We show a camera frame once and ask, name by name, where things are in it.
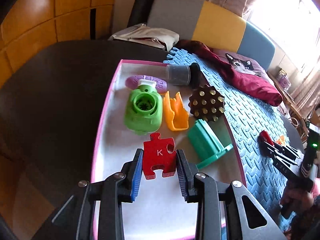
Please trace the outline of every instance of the screw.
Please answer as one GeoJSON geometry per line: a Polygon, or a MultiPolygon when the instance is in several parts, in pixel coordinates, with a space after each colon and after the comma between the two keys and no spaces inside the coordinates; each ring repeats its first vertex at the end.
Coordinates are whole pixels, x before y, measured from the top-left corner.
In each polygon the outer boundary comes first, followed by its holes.
{"type": "Polygon", "coordinates": [[[238,180],[234,180],[234,181],[232,182],[232,185],[235,186],[235,187],[241,187],[241,186],[242,186],[242,183],[241,183],[240,181],[238,181],[238,180]]]}
{"type": "Polygon", "coordinates": [[[198,172],[196,174],[196,178],[197,179],[205,179],[205,177],[206,177],[206,175],[204,173],[202,173],[202,172],[198,172]]]}
{"type": "Polygon", "coordinates": [[[78,182],[79,187],[86,187],[88,185],[88,182],[86,180],[81,180],[78,182]]]}
{"type": "Polygon", "coordinates": [[[124,174],[122,172],[116,172],[115,174],[113,174],[113,176],[116,179],[122,179],[124,177],[124,174]]]}

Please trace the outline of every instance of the red object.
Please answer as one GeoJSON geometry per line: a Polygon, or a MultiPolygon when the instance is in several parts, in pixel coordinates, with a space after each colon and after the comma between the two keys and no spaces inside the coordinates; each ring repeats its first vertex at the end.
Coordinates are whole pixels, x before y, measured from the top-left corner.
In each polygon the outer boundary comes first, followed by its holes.
{"type": "Polygon", "coordinates": [[[262,140],[266,141],[268,144],[270,144],[270,145],[272,145],[272,146],[275,145],[275,144],[273,143],[270,135],[268,134],[268,132],[267,132],[266,130],[261,131],[260,134],[259,134],[259,137],[260,137],[262,140]]]}
{"type": "Polygon", "coordinates": [[[158,132],[150,134],[150,141],[144,142],[142,170],[146,179],[155,179],[154,170],[163,170],[162,177],[173,176],[176,172],[176,151],[173,138],[161,139],[158,132]]]}
{"type": "Polygon", "coordinates": [[[281,104],[282,96],[273,85],[261,77],[234,70],[230,63],[222,61],[202,42],[180,40],[175,46],[212,62],[222,78],[236,89],[272,106],[281,104]]]}

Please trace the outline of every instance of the red puzzle piece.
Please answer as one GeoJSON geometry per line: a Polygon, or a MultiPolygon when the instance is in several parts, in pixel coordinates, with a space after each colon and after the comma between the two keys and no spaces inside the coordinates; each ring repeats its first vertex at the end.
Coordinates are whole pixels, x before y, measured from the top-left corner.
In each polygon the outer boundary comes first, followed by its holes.
{"type": "Polygon", "coordinates": [[[150,134],[150,141],[144,142],[142,170],[146,179],[155,179],[154,170],[163,170],[162,177],[173,176],[176,172],[176,151],[173,138],[161,139],[158,132],[150,134]]]}

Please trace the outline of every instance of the pink tray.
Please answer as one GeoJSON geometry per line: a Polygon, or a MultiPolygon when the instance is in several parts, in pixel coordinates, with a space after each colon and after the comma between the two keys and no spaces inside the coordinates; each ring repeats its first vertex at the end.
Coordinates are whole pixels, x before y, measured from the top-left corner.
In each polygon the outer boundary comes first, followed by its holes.
{"type": "MultiPolygon", "coordinates": [[[[138,136],[128,130],[123,123],[125,105],[130,93],[125,87],[126,78],[133,75],[150,75],[163,79],[165,67],[166,64],[158,62],[135,60],[119,62],[101,113],[93,154],[92,183],[105,180],[111,174],[120,171],[125,162],[133,159],[136,149],[143,148],[143,142],[149,140],[149,135],[138,136]]],[[[168,90],[171,97],[180,91],[185,109],[190,111],[188,107],[188,98],[192,93],[190,88],[168,84],[168,90]]],[[[190,128],[194,122],[195,119],[190,117],[190,128]]],[[[212,125],[213,129],[224,132],[222,136],[230,138],[223,118],[212,125]]],[[[182,148],[189,161],[199,162],[187,138],[187,130],[170,131],[163,121],[158,132],[162,138],[173,137],[175,149],[182,148]]],[[[242,181],[234,150],[201,171],[221,182],[242,181]]],[[[122,204],[125,239],[192,239],[196,231],[197,203],[187,204],[184,201],[177,174],[162,178],[161,170],[155,173],[156,179],[153,180],[146,180],[142,174],[136,201],[122,204]]],[[[100,203],[97,203],[94,221],[95,238],[97,238],[99,208],[100,203]]],[[[221,223],[225,224],[223,208],[221,223]]]]}

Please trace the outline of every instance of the white bottle cap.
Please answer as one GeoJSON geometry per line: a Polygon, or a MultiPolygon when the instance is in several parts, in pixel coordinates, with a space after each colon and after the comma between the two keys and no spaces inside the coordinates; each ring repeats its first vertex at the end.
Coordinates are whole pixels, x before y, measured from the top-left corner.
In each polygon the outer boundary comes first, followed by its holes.
{"type": "Polygon", "coordinates": [[[146,79],[140,79],[139,82],[138,82],[138,86],[141,86],[141,85],[148,85],[150,87],[153,87],[155,88],[156,87],[156,84],[157,82],[156,81],[153,81],[153,80],[146,80],[146,79]]]}

